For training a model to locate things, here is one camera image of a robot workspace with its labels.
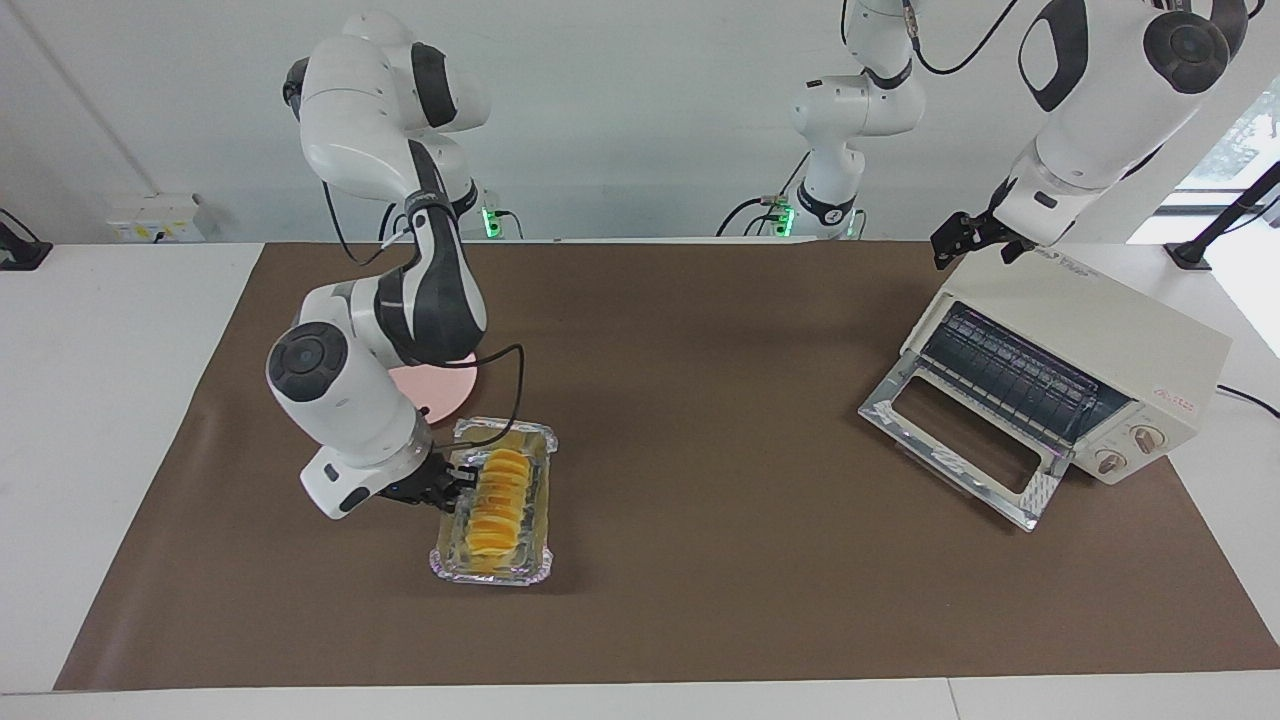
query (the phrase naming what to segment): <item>brown mat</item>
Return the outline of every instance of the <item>brown mat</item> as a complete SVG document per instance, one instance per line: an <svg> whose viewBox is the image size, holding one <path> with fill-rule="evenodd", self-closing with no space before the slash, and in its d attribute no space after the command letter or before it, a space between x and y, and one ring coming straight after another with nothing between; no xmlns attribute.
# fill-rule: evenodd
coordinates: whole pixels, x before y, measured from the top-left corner
<svg viewBox="0 0 1280 720"><path fill-rule="evenodd" d="M1076 474L1028 536L856 416L942 281L927 245L470 252L485 347L525 342L522 415L561 438L550 579L452 585L433 510L311 505L264 359L361 270L276 245L58 689L1280 667L1167 462ZM465 413L506 413L513 368L483 378Z"/></svg>

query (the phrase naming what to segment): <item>black cable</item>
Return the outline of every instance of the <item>black cable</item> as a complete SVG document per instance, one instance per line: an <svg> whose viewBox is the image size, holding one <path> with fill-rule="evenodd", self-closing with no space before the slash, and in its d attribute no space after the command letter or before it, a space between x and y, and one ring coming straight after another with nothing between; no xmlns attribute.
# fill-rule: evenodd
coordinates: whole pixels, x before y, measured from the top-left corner
<svg viewBox="0 0 1280 720"><path fill-rule="evenodd" d="M5 210L4 208L0 208L0 214L4 214L5 218L9 218L14 223L17 223L19 228L22 228L23 231L27 232L27 234L31 236L31 240L35 240L36 242L40 242L40 236L37 236L36 233L31 232L31 228L27 227L27 223L24 223L24 222L19 220L18 218L15 218L13 213Z"/></svg>
<svg viewBox="0 0 1280 720"><path fill-rule="evenodd" d="M1267 402L1258 400L1257 397L1253 397L1247 392L1242 392L1235 389L1234 387L1226 387L1226 386L1217 386L1217 389L1248 400L1249 402L1257 405L1258 407L1266 410L1267 413L1271 413L1271 416L1275 418L1276 420L1280 420L1280 410L1276 410L1272 405L1268 405Z"/></svg>
<svg viewBox="0 0 1280 720"><path fill-rule="evenodd" d="M338 224L338 211L333 209L333 193L329 192L329 183L320 181L320 184L324 187L324 201L325 205L329 206L329 219L333 220L333 232L337 233L338 236L338 242L342 245L342 251L347 254L347 258L349 258L352 263L360 265L361 268L376 260L378 256L383 254L384 250L383 247L379 247L378 251L370 255L367 260L361 260L355 255L352 255L351 247L347 245L347 238L342 236L342 225ZM387 208L387 211L383 214L383 228L387 227L387 218L392 214L392 210L394 209L396 209L394 205Z"/></svg>
<svg viewBox="0 0 1280 720"><path fill-rule="evenodd" d="M1222 234L1228 234L1228 233L1233 233L1233 232L1235 232L1235 231L1238 231L1238 229L1240 229L1240 228L1243 228L1243 227L1247 227L1247 225L1248 225L1249 223L1252 223L1253 220L1257 220L1257 219L1258 219L1258 218L1261 218L1262 215L1266 215L1267 213L1270 213L1270 211L1271 211L1271 209L1272 209L1272 208L1275 208L1275 206L1276 206L1276 201L1277 201L1277 200L1280 200L1280 195L1275 196L1275 199L1272 199L1272 200L1271 200L1271 202L1267 202L1267 206L1266 206L1266 208L1263 208L1263 209L1258 210L1258 211L1257 211L1257 214L1254 214L1254 215L1253 215L1252 218L1249 218L1248 220L1244 220L1243 223L1240 223L1240 224L1235 225L1234 228L1229 228L1229 229L1225 229L1225 231L1222 231Z"/></svg>
<svg viewBox="0 0 1280 720"><path fill-rule="evenodd" d="M494 352L488 357L481 357L479 360L472 360L470 363L440 363L440 364L426 363L426 365L430 365L433 368L445 368L445 369L480 368L481 365L488 365L489 363L500 360L512 352L516 354L516 359L518 361L518 369L516 375L516 402L511 409L511 416L507 419L507 424L502 428L502 432L499 432L498 434L493 436L486 441L454 442L444 445L435 448L438 452L445 454L445 452L452 452L454 450L474 450L476 447L493 445L499 439L507 437L507 433L511 432L511 427L516 424L516 418L520 416L520 402L525 397L525 346L518 342L508 345L507 347L503 347L502 350Z"/></svg>
<svg viewBox="0 0 1280 720"><path fill-rule="evenodd" d="M1009 17L1009 13L1012 12L1014 5L1018 5L1018 1L1019 0L1009 0L1009 5L1005 5L1005 10L1000 13L998 18L996 18L996 22L991 26L991 29L987 31L987 35L982 37L982 41L979 41L978 46L973 49L973 53L969 53L969 56L961 60L959 65L954 68L947 68L945 70L934 68L933 65L929 64L928 60L924 59L924 54L920 51L920 38L916 37L915 35L911 35L911 49L915 50L916 59L920 60L920 64L924 65L924 69L929 70L936 76L948 76L952 73L959 73L965 68L965 65L968 65L974 58L978 56L978 53L982 53L982 49L987 46L987 42L991 40L991 36L996 35L996 31L1000 29L1000 26L1005 22L1005 18ZM908 10L911 18L914 18L915 8L911 6L911 0L902 0L902 6L905 10ZM911 27L913 24L914 23L909 19L908 27Z"/></svg>
<svg viewBox="0 0 1280 720"><path fill-rule="evenodd" d="M806 151L804 158L800 158L800 161L796 163L796 169L791 170L791 177L787 178L787 182L782 183L782 190L778 191L778 195L783 197L787 196L787 188L791 187L791 181L796 179L796 176L800 174L800 168L804 167L804 161L809 159L809 155L813 155L813 150Z"/></svg>
<svg viewBox="0 0 1280 720"><path fill-rule="evenodd" d="M721 236L723 236L723 234L724 234L724 228L727 228L727 227L728 227L728 224L730 224L731 222L733 222L733 218L736 218L739 213L741 213L742 210L746 210L746 209L748 209L748 208L750 208L751 205L764 205L764 200L763 200L763 199L760 199L760 197L753 197L753 199L750 199L750 200L748 200L748 201L742 202L742 204L741 204L741 205L739 205L737 208L733 208L733 211L732 211L732 213L730 213L727 218L724 218L724 222L723 222L723 223L721 223L721 227L719 227L719 229L718 229L718 231L716 231L716 237L721 237Z"/></svg>
<svg viewBox="0 0 1280 720"><path fill-rule="evenodd" d="M520 240L525 240L525 228L524 228L524 225L520 224L520 215L512 213L511 210L495 210L494 211L494 217L498 217L498 218L506 218L507 215L511 215L512 218L516 219L516 231L520 233Z"/></svg>
<svg viewBox="0 0 1280 720"><path fill-rule="evenodd" d="M768 214L764 214L764 215L760 215L759 218L753 219L750 223L746 223L746 229L742 231L742 234L744 236L751 234L751 227L755 223L760 223L760 229L755 231L755 234L760 234L760 232L764 229L764 224L768 222L768 219L769 219Z"/></svg>
<svg viewBox="0 0 1280 720"><path fill-rule="evenodd" d="M379 243L381 243L384 240L387 240L387 220L392 219L392 213L394 213L394 211L396 211L396 204L392 202L390 205L387 206L387 211L383 213L383 222L381 222L380 225L378 225L378 242Z"/></svg>

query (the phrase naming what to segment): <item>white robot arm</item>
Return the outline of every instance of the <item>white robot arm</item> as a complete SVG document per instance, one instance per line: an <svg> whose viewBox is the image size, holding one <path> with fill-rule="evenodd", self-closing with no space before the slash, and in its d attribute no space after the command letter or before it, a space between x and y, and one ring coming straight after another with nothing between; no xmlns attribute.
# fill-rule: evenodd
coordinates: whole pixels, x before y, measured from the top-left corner
<svg viewBox="0 0 1280 720"><path fill-rule="evenodd" d="M867 167L850 142L908 132L924 114L902 0L854 0L845 33L863 73L809 81L791 105L791 122L810 149L809 169L787 199L795 234L845 234Z"/></svg>
<svg viewBox="0 0 1280 720"><path fill-rule="evenodd" d="M987 245L1004 243L1011 263L1057 242L1190 119L1247 27L1244 0L1048 3L1018 58L1048 119L986 211L955 213L933 233L938 269Z"/></svg>
<svg viewBox="0 0 1280 720"><path fill-rule="evenodd" d="M293 65L284 100L315 173L403 202L416 245L401 268L308 293L271 348L271 393L323 446L302 484L333 519L374 495L451 510L466 477L433 452L426 420L388 370L462 360L484 336L457 224L479 191L461 149L439 133L483 124L488 97L394 17L369 12Z"/></svg>

